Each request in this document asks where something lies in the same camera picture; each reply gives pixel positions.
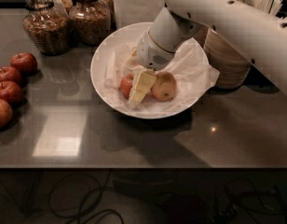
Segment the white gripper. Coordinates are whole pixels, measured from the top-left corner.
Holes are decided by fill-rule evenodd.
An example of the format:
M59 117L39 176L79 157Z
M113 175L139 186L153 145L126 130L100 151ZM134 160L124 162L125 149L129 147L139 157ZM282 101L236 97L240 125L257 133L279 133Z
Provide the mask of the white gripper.
M174 58L174 52L167 52L160 48L145 31L129 58L126 60L126 67L135 74L130 91L130 103L140 103L146 94L150 92L157 78L152 70L163 70Z

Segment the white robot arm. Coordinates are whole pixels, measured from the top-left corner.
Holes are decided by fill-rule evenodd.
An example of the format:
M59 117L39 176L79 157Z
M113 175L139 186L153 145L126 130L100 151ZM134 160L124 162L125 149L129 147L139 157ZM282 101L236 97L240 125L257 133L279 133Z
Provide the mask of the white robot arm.
M236 0L165 0L133 60L162 70L201 26L221 36L287 96L287 21Z

